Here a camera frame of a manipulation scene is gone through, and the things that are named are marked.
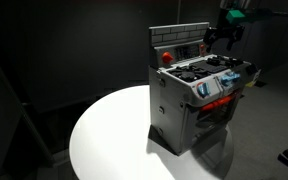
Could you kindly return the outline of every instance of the white tabletop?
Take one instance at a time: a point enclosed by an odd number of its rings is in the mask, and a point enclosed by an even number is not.
[[[100,99],[72,132],[69,151],[76,175],[81,180],[204,180],[228,172],[233,158],[228,128],[181,156],[150,140],[149,129],[149,86]]]

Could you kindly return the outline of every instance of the gray floor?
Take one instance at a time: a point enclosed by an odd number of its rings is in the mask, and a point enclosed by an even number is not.
[[[263,87],[246,88],[230,122],[234,160],[226,180],[284,180],[277,156],[288,148],[288,64],[261,76]],[[39,168],[26,180],[77,180],[70,162]]]

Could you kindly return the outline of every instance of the blue part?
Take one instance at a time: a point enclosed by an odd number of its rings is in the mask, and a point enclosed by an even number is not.
[[[197,87],[197,92],[200,96],[202,96],[203,98],[205,96],[208,96],[211,94],[211,91],[210,91],[210,87],[208,85],[208,83],[203,83],[203,84],[200,84],[198,87]]]
[[[221,77],[221,83],[223,86],[230,86],[233,84],[233,82],[237,82],[237,80],[241,77],[240,74],[229,72],[226,75],[223,75]]]

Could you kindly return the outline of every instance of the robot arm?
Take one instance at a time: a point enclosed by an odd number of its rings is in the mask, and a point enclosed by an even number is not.
[[[213,43],[221,38],[229,39],[226,49],[230,51],[233,44],[242,39],[245,27],[240,23],[252,23],[273,16],[288,17],[288,13],[272,12],[269,9],[247,9],[249,3],[250,0],[222,0],[217,26],[209,27],[203,38],[207,52],[210,52]]]

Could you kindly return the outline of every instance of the screw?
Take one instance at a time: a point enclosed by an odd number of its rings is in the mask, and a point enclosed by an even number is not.
[[[158,128],[158,134],[159,134],[160,136],[163,136],[163,130],[162,130],[161,128]]]
[[[160,106],[160,108],[158,109],[159,112],[161,112],[162,114],[164,114],[164,108],[162,106]]]
[[[160,80],[160,86],[165,87],[165,81],[163,79]]]

